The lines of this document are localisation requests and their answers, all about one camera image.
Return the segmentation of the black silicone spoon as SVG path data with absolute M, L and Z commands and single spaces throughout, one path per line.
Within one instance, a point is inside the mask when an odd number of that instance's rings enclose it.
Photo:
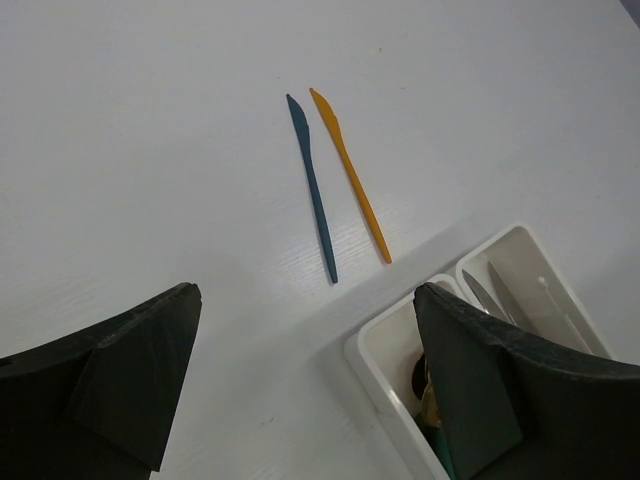
M 424 354 L 416 361 L 411 373 L 411 390 L 414 396 L 421 401 L 428 383 L 428 367 Z

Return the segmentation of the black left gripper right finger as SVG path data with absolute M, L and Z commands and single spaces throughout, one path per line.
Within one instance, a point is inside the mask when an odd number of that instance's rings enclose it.
M 528 333 L 431 282 L 413 304 L 456 478 L 638 478 L 638 366 Z

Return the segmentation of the gold spoon green handle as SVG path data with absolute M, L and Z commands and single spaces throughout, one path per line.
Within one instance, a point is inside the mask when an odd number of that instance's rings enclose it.
M 444 434 L 439 408 L 431 374 L 428 369 L 428 383 L 421 400 L 421 411 L 416 422 L 419 424 L 427 442 L 442 464 L 450 479 L 455 479 L 455 473 L 450 458 L 449 448 Z

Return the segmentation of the steel knife green handle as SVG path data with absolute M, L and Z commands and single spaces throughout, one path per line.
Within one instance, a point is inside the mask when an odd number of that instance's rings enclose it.
M 462 271 L 462 276 L 486 313 L 496 318 L 502 318 L 503 312 L 500 306 L 496 303 L 489 292 L 479 283 L 479 281 L 466 270 Z

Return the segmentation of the steel knife dark handle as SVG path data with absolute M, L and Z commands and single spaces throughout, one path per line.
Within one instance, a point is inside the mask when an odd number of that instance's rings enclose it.
M 488 263 L 488 272 L 499 301 L 511 323 L 529 333 L 538 334 L 538 329 L 526 315 L 491 262 Z

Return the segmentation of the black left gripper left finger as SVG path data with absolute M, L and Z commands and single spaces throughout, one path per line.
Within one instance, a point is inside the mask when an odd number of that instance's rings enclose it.
M 148 479 L 160 470 L 195 343 L 181 283 L 1 360 L 4 479 Z

